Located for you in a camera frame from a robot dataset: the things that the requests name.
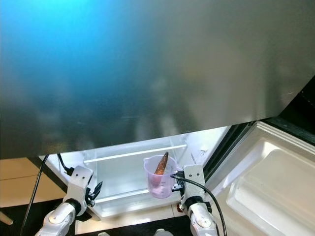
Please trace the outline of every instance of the carrot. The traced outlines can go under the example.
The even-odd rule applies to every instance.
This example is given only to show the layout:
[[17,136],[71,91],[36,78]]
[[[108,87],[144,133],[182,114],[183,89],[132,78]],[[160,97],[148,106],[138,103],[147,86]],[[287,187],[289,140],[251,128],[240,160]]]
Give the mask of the carrot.
[[163,175],[165,168],[166,168],[166,164],[167,164],[167,160],[168,160],[168,152],[166,152],[163,156],[163,158],[161,159],[161,161],[159,162],[156,171],[154,172],[155,175]]

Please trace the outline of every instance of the floor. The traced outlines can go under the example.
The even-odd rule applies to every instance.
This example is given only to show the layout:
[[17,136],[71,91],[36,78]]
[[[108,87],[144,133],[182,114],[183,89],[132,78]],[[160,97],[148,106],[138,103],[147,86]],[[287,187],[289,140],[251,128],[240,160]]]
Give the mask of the floor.
[[[35,235],[41,228],[45,215],[61,202],[62,199],[58,199],[33,204],[24,236]],[[67,235],[96,236],[100,232],[107,232],[110,236],[150,236],[154,235],[157,229],[163,228],[174,236],[191,236],[189,218],[179,212],[173,213],[175,207],[165,206],[159,209],[138,211],[105,221],[94,219],[86,222],[76,221]],[[26,208],[27,205],[1,208],[1,211],[13,220],[13,224],[8,226],[1,222],[0,235],[19,235]]]
[[[38,168],[27,158],[0,160],[0,207],[28,204]],[[60,199],[65,193],[42,174],[34,202]]]

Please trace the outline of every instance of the freezer compartment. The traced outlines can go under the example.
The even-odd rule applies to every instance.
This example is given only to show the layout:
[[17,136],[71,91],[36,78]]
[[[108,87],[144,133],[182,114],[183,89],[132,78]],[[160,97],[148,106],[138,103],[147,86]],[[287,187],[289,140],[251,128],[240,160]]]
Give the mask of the freezer compartment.
[[84,164],[94,171],[94,185],[103,181],[97,203],[148,193],[143,160],[166,151],[175,160],[186,150],[186,135],[87,150]]
[[[179,167],[190,164],[204,165],[228,129],[229,127],[221,127],[136,143],[62,153],[62,157],[68,167],[80,165],[93,170],[90,189],[93,190],[97,183],[103,182],[101,192],[95,200],[96,205],[91,210],[100,218],[104,218],[179,202],[178,192],[172,193],[166,199],[157,199],[149,194],[143,159],[163,155],[168,151],[169,156],[177,161]],[[57,155],[51,155],[47,165],[64,183],[68,183],[70,177],[64,173]]]
[[207,185],[234,235],[312,236],[314,182],[315,148],[258,122]]

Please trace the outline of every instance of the metal panel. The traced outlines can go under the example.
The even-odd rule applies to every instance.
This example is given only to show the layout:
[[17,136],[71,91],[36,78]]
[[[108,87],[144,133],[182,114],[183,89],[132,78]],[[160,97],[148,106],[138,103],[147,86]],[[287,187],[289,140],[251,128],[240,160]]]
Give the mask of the metal panel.
[[1,1],[1,157],[278,115],[315,74],[312,0]]

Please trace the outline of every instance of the refrigerator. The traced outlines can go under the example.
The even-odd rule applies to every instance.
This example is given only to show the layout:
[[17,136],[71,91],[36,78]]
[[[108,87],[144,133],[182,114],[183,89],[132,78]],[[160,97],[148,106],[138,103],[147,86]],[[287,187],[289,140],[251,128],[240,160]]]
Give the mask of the refrigerator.
[[91,168],[106,219],[180,200],[147,189],[168,151],[203,166],[229,235],[314,235],[314,136],[265,120],[315,74],[313,0],[0,4],[1,159],[50,154],[64,191],[56,153]]
[[[157,199],[147,189],[143,159],[166,151],[180,167],[204,167],[205,186],[220,204],[228,235],[314,235],[315,135],[281,118],[61,155],[68,167],[94,171],[89,188],[103,181],[89,209],[106,220],[180,202],[179,192]],[[57,156],[46,163],[67,184]],[[220,225],[214,207],[213,214]]]

